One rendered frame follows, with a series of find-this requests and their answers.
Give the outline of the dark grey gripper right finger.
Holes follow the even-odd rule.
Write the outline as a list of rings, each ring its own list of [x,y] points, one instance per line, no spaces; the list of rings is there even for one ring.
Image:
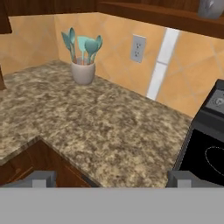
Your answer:
[[[168,171],[167,177],[168,177],[168,182],[166,185],[167,187],[176,187],[176,188],[221,187],[220,185],[196,177],[190,171]]]

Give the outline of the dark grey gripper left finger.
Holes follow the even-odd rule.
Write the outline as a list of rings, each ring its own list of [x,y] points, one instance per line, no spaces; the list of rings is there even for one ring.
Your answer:
[[[3,185],[3,187],[49,188],[56,186],[55,171],[34,171],[27,177]]]

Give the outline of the brown base cabinet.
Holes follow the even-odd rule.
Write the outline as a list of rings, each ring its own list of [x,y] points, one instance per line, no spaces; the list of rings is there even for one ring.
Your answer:
[[[22,180],[34,171],[55,171],[57,187],[100,187],[41,140],[0,165],[0,186]]]

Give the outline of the black stove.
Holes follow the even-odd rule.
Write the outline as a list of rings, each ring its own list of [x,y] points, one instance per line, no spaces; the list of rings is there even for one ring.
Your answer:
[[[224,187],[224,80],[215,82],[192,119],[172,169]]]

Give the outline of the white utensil pot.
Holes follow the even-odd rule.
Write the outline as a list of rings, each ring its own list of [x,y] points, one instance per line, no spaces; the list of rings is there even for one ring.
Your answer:
[[[76,63],[71,63],[74,81],[79,85],[89,85],[95,77],[95,63],[87,64],[88,59],[79,57]]]

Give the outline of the teal spoon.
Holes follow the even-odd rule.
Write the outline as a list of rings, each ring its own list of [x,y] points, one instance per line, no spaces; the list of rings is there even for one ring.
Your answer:
[[[74,43],[75,43],[74,28],[71,27],[69,29],[68,33],[62,32],[61,35],[62,35],[62,38],[63,38],[63,41],[64,41],[64,44],[65,44],[66,48],[70,52],[72,62],[76,63],[77,59],[76,59],[76,55],[75,55],[75,46],[74,46]]]

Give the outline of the teal spatula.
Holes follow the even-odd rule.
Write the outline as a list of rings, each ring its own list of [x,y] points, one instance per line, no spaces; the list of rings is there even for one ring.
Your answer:
[[[79,50],[81,51],[81,57],[84,58],[85,51],[86,51],[85,43],[88,40],[88,37],[78,36],[77,39],[78,39],[78,47],[79,47]]]

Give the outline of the teal ladle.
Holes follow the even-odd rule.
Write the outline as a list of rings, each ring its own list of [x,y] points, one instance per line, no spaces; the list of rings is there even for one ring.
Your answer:
[[[87,63],[91,63],[91,57],[96,53],[102,45],[102,36],[98,35],[96,39],[87,39],[85,42],[85,49],[87,51]]]

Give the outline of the brown wooden shelf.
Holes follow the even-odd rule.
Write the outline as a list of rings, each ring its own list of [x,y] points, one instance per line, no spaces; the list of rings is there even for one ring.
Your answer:
[[[100,13],[224,39],[224,13],[198,16],[200,0],[96,0]]]

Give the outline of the grey jug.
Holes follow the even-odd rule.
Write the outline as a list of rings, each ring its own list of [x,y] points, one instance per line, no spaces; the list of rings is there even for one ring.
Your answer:
[[[199,0],[198,16],[217,19],[224,12],[224,0]]]

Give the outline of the grey wall socket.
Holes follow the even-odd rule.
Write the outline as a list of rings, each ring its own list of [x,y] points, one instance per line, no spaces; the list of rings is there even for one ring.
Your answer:
[[[130,58],[138,63],[142,62],[144,49],[146,46],[146,37],[134,34],[132,39]]]

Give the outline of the brown wall cabinet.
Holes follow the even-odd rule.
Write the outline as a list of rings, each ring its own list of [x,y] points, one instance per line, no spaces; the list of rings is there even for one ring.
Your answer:
[[[4,0],[0,0],[0,34],[11,33],[11,24],[4,5]]]

